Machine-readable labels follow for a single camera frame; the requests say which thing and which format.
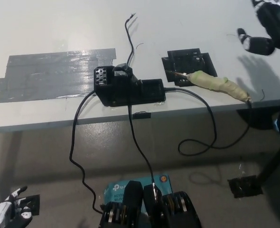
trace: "black cable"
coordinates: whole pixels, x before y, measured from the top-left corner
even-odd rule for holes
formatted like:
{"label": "black cable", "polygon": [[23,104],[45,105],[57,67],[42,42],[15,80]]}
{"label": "black cable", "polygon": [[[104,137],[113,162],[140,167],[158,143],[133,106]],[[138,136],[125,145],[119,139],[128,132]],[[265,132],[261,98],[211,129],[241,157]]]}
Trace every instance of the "black cable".
{"label": "black cable", "polygon": [[149,167],[149,171],[150,171],[150,175],[151,175],[151,182],[154,183],[155,180],[154,180],[154,174],[153,174],[153,169],[151,168],[151,165],[149,163],[149,160],[146,158],[146,156],[144,155],[144,153],[142,152],[142,150],[140,149],[138,143],[137,143],[137,140],[136,140],[136,137],[135,137],[135,132],[134,132],[134,127],[133,127],[133,124],[132,124],[132,115],[131,115],[131,105],[128,105],[128,111],[129,111],[129,120],[130,120],[130,124],[131,124],[131,134],[132,134],[132,138],[134,139],[134,142],[136,144],[136,147],[138,148],[138,151],[141,153],[142,157],[144,158],[144,160],[146,161],[146,164],[148,165]]}
{"label": "black cable", "polygon": [[130,21],[130,19],[132,19],[133,16],[135,16],[135,13],[133,13],[133,14],[130,16],[130,18],[128,18],[128,19],[125,21],[125,24],[124,24],[125,30],[126,30],[126,34],[127,34],[127,38],[129,39],[129,42],[130,42],[130,44],[131,44],[131,53],[130,53],[130,55],[129,55],[128,59],[127,59],[127,62],[126,62],[127,66],[130,65],[131,56],[134,54],[134,45],[132,44],[131,36],[130,36],[129,30],[127,29],[127,23]]}
{"label": "black cable", "polygon": [[[182,155],[185,155],[185,156],[196,156],[196,155],[200,155],[200,154],[203,154],[205,152],[207,152],[210,148],[212,148],[212,146],[214,145],[214,143],[216,142],[217,140],[217,130],[216,130],[216,122],[215,122],[215,118],[214,118],[214,115],[213,115],[213,112],[211,110],[211,107],[208,105],[208,103],[202,98],[200,97],[199,95],[193,93],[192,91],[189,91],[189,90],[186,90],[186,89],[181,89],[181,88],[164,88],[165,91],[182,91],[182,92],[185,92],[185,93],[188,93],[188,94],[191,94],[192,96],[194,96],[195,98],[197,98],[198,100],[200,100],[202,103],[204,103],[207,107],[207,110],[209,112],[209,114],[211,115],[211,119],[212,119],[212,123],[213,123],[213,130],[214,130],[214,139],[212,141],[212,143],[210,145],[208,144],[205,144],[197,139],[185,139],[183,141],[181,141],[178,145],[178,151],[180,154]],[[183,154],[181,151],[180,151],[180,146],[182,143],[186,142],[186,141],[192,141],[192,142],[196,142],[196,143],[199,143],[199,144],[203,144],[205,146],[207,146],[207,148],[205,148],[204,150],[200,151],[200,152],[197,152],[197,153],[193,153],[193,154]]]}
{"label": "black cable", "polygon": [[89,191],[92,192],[93,194],[93,210],[98,212],[99,214],[103,214],[101,211],[99,211],[98,209],[95,208],[95,203],[96,203],[96,193],[94,192],[94,190],[89,187],[86,183],[85,183],[85,170],[84,168],[78,164],[77,162],[75,162],[73,160],[73,152],[74,152],[74,147],[75,147],[75,127],[77,125],[77,120],[78,120],[78,116],[79,116],[79,113],[81,111],[81,108],[83,106],[83,104],[85,103],[85,101],[91,96],[94,94],[94,90],[91,91],[88,95],[86,95],[86,97],[82,100],[82,102],[79,104],[79,107],[75,113],[75,117],[74,117],[74,122],[73,122],[73,131],[72,131],[72,145],[71,145],[71,148],[70,148],[70,153],[69,153],[69,160],[72,164],[74,164],[75,166],[77,166],[79,169],[81,169],[82,171],[82,184],[87,187],[89,189]]}
{"label": "black cable", "polygon": [[[126,20],[126,22],[125,22],[126,34],[127,34],[128,39],[129,39],[129,42],[130,42],[130,44],[131,44],[131,53],[130,53],[130,55],[129,55],[128,59],[127,59],[127,62],[126,62],[127,66],[130,65],[131,57],[132,57],[132,55],[134,54],[134,45],[132,44],[131,37],[130,37],[130,33],[129,33],[128,29],[127,29],[127,23],[130,21],[130,19],[131,19],[134,15],[135,15],[135,14],[132,14],[132,15],[130,16],[130,18],[128,18],[128,19]],[[152,183],[155,183],[154,174],[153,174],[153,169],[151,168],[151,165],[150,165],[150,163],[149,163],[149,160],[147,159],[147,157],[144,155],[144,153],[143,153],[142,150],[140,149],[140,147],[139,147],[139,145],[138,145],[138,143],[137,143],[137,140],[136,140],[136,136],[135,136],[135,132],[134,132],[134,127],[133,127],[133,124],[132,124],[130,89],[131,89],[130,87],[127,89],[127,104],[128,104],[128,105],[127,105],[127,108],[128,108],[129,120],[130,120],[130,124],[131,124],[131,134],[132,134],[132,138],[133,138],[133,140],[134,140],[134,142],[135,142],[135,145],[136,145],[138,151],[140,152],[140,154],[142,155],[142,157],[144,158],[146,164],[147,164],[148,167],[149,167],[149,171],[150,171],[150,175],[151,175],[151,182],[152,182]]]}
{"label": "black cable", "polygon": [[[214,119],[214,116],[213,116],[213,112],[212,112],[210,106],[208,105],[208,103],[207,103],[202,97],[200,97],[199,95],[193,93],[192,91],[186,90],[186,89],[181,89],[181,88],[165,88],[165,90],[166,90],[166,91],[178,91],[178,92],[179,92],[179,91],[182,91],[182,92],[191,94],[192,96],[196,97],[197,99],[199,99],[200,101],[202,101],[202,102],[206,105],[206,107],[207,107],[207,109],[208,109],[208,111],[209,111],[209,113],[210,113],[210,115],[211,115],[212,122],[213,122],[213,129],[214,129],[214,140],[213,140],[213,142],[212,142],[211,144],[207,144],[207,143],[204,143],[204,142],[202,142],[202,141],[195,140],[195,139],[185,139],[185,140],[182,140],[182,141],[178,144],[178,152],[179,152],[181,155],[184,155],[184,156],[196,156],[196,155],[200,155],[200,154],[202,154],[202,153],[207,152],[210,148],[212,148],[212,149],[217,149],[217,150],[227,149],[227,148],[229,148],[229,147],[234,146],[235,144],[237,144],[237,143],[247,134],[247,132],[249,131],[250,123],[251,123],[251,119],[252,119],[252,105],[251,105],[251,102],[250,102],[250,101],[247,101],[247,105],[248,105],[248,107],[249,107],[249,109],[250,109],[250,115],[249,115],[248,125],[247,125],[245,131],[244,131],[234,142],[230,143],[230,144],[227,145],[227,146],[214,146],[214,143],[215,143],[215,141],[216,141],[216,139],[217,139],[217,129],[216,129],[216,124],[215,124],[215,119]],[[196,142],[196,143],[199,143],[199,144],[201,144],[201,145],[207,146],[207,148],[206,148],[205,150],[203,150],[202,152],[199,152],[199,153],[195,153],[195,154],[185,154],[185,153],[183,153],[183,152],[181,151],[180,147],[181,147],[181,145],[182,145],[184,142],[189,142],[189,141],[191,141],[191,142]]]}

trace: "black connector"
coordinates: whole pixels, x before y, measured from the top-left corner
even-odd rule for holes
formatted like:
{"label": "black connector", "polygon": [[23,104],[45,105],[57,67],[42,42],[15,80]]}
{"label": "black connector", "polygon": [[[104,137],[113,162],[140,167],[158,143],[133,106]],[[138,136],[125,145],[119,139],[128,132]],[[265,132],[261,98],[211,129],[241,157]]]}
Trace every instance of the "black connector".
{"label": "black connector", "polygon": [[104,106],[149,104],[166,99],[161,79],[138,80],[127,65],[99,66],[94,75],[94,91]]}

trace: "black electronic device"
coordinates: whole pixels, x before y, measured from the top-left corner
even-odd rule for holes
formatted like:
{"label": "black electronic device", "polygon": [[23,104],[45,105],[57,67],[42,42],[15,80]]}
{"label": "black electronic device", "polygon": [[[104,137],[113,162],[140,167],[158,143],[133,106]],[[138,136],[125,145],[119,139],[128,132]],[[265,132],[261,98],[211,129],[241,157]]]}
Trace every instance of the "black electronic device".
{"label": "black electronic device", "polygon": [[152,228],[201,228],[195,208],[185,192],[162,196],[156,185],[150,184],[143,189],[138,181],[127,184],[123,203],[105,205],[99,227],[137,228],[142,200]]}
{"label": "black electronic device", "polygon": [[104,106],[148,104],[166,99],[161,79],[138,80],[126,64],[99,66],[93,73],[94,91]]}
{"label": "black electronic device", "polygon": [[217,77],[216,70],[208,53],[201,53],[199,48],[168,51],[168,57],[163,57],[162,63],[168,82],[175,82],[176,86],[193,86],[189,80],[175,77],[170,72],[191,74],[202,70]]}

